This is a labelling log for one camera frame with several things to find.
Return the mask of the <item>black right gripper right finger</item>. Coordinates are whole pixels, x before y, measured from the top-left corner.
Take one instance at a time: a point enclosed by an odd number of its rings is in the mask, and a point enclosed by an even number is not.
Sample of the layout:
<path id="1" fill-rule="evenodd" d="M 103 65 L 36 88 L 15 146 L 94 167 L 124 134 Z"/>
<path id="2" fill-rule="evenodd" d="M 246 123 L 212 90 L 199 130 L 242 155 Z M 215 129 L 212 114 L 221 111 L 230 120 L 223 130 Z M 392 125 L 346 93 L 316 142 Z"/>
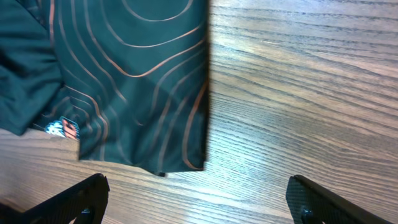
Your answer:
<path id="1" fill-rule="evenodd" d="M 392 224 L 302 175 L 289 178 L 285 197 L 295 224 Z"/>

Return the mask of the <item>black patterned sports jersey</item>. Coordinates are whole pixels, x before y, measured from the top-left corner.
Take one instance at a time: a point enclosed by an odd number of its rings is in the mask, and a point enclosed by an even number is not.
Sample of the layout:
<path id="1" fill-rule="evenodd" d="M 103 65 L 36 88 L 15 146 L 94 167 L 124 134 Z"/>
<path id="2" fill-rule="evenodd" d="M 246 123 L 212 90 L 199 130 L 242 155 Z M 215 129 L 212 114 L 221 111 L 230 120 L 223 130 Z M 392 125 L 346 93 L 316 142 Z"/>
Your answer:
<path id="1" fill-rule="evenodd" d="M 81 160 L 201 171 L 204 0 L 1 0 L 1 127 L 80 143 Z"/>

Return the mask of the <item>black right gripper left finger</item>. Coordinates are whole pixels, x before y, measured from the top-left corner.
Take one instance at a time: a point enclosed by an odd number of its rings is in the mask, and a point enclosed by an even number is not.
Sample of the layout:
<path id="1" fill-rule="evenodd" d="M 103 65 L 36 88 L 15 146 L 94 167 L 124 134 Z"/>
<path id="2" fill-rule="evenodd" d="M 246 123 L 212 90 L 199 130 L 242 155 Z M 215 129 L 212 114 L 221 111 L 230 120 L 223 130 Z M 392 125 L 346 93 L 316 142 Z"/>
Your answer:
<path id="1" fill-rule="evenodd" d="M 107 178 L 94 174 L 25 211 L 1 205 L 1 224 L 101 224 L 109 198 Z"/>

